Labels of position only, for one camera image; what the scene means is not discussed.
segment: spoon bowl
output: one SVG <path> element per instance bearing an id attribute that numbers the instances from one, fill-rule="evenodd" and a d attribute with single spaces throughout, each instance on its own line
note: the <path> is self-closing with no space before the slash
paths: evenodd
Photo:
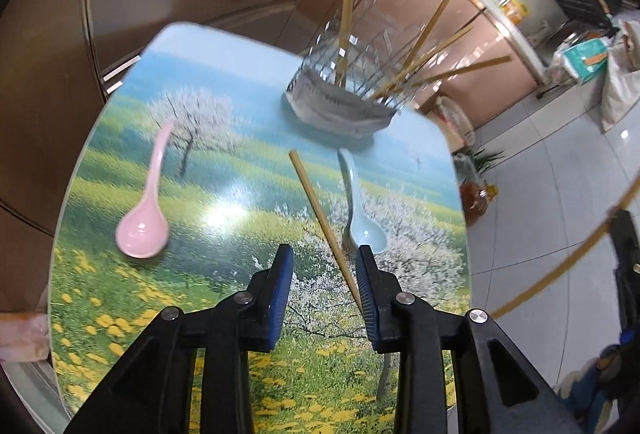
<path id="1" fill-rule="evenodd" d="M 142 198 L 116 228 L 116 244 L 129 257 L 153 257 L 160 253 L 169 240 L 169 225 L 158 204 L 158 185 L 162 158 L 172 128 L 174 122 L 164 124 L 156 136 Z"/>
<path id="2" fill-rule="evenodd" d="M 360 179 L 353 162 L 353 156 L 348 149 L 340 148 L 338 149 L 338 160 L 349 198 L 351 242 L 356 248 L 368 244 L 374 254 L 381 254 L 388 245 L 386 233 L 382 226 L 364 211 L 360 197 Z"/>

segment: table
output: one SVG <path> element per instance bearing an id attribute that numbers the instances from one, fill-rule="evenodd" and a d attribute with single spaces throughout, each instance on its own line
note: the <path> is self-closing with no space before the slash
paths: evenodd
<path id="1" fill-rule="evenodd" d="M 287 153 L 299 151 L 340 237 L 348 206 L 336 150 L 350 149 L 367 212 L 388 233 L 379 267 L 432 305 L 463 313 L 466 234 L 452 161 L 437 126 L 408 109 L 362 140 L 302 124 L 282 96 L 300 63 L 225 32 L 173 24 L 109 100 L 70 182 L 54 247 L 52 357 L 71 414 L 163 307 L 215 305 L 288 242 L 296 264 L 282 337 L 273 353 L 250 353 L 257 432 L 392 427 L 398 362 L 372 351 Z M 133 260 L 118 251 L 114 230 L 142 194 L 157 122 L 168 118 L 177 125 L 160 205 L 171 236 L 157 258 Z M 451 401 L 446 356 L 445 365 Z M 192 412 L 199 399 L 196 388 Z M 194 432 L 198 422 L 196 412 Z"/>

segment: tiled floor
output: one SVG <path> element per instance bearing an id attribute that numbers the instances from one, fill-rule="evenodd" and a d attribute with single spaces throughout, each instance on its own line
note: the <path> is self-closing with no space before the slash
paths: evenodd
<path id="1" fill-rule="evenodd" d="M 640 104 L 607 134 L 600 131 L 598 111 L 585 112 L 487 173 L 500 192 L 468 230 L 474 306 L 491 312 L 552 270 L 636 176 Z M 638 204 L 630 211 L 638 215 Z M 498 320 L 550 384 L 617 341 L 615 265 L 605 238 L 545 291 Z"/>

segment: green plant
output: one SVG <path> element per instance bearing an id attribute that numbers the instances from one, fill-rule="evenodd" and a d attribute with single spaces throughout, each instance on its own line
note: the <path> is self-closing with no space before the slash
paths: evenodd
<path id="1" fill-rule="evenodd" d="M 478 175 L 482 175 L 489 169 L 495 167 L 496 162 L 504 158 L 504 151 L 500 152 L 487 152 L 485 149 L 472 149 L 470 148 L 465 152 L 466 156 L 473 162 L 474 167 Z"/>

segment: screw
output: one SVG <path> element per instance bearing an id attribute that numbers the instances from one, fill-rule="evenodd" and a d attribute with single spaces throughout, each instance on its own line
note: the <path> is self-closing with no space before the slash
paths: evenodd
<path id="1" fill-rule="evenodd" d="M 408 291 L 401 291 L 396 295 L 396 300 L 405 305 L 413 304 L 415 302 L 415 295 L 413 293 L 409 293 Z"/>
<path id="2" fill-rule="evenodd" d="M 234 295 L 234 300 L 238 304 L 248 304 L 254 299 L 254 296 L 251 295 L 248 291 L 239 291 Z"/>
<path id="3" fill-rule="evenodd" d="M 484 324 L 489 317 L 481 309 L 472 309 L 469 312 L 469 318 L 476 324 Z"/>
<path id="4" fill-rule="evenodd" d="M 178 318 L 180 314 L 180 310 L 175 306 L 169 306 L 168 308 L 164 308 L 160 312 L 160 316 L 163 320 L 174 320 Z"/>

